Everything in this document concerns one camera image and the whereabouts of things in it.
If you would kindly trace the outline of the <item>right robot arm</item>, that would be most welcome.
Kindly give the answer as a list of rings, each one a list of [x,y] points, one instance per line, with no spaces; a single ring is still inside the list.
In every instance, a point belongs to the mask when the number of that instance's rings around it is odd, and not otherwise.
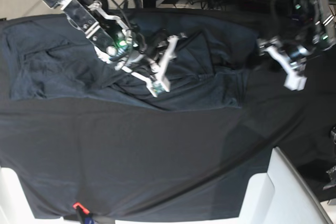
[[[154,96],[170,92],[166,77],[169,63],[176,58],[176,46],[184,35],[169,35],[161,29],[145,38],[124,11],[109,11],[110,0],[42,0],[59,7],[70,24],[94,45],[100,60],[143,81]]]

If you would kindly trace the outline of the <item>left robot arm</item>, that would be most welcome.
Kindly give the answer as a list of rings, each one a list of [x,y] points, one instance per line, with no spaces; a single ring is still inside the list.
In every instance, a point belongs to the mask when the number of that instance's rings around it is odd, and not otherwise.
[[[270,14],[276,36],[258,39],[261,55],[268,54],[286,73],[284,86],[291,91],[305,88],[305,68],[315,52],[326,51],[335,45],[335,14],[329,0],[290,0],[295,29],[281,33],[276,5],[270,1]]]

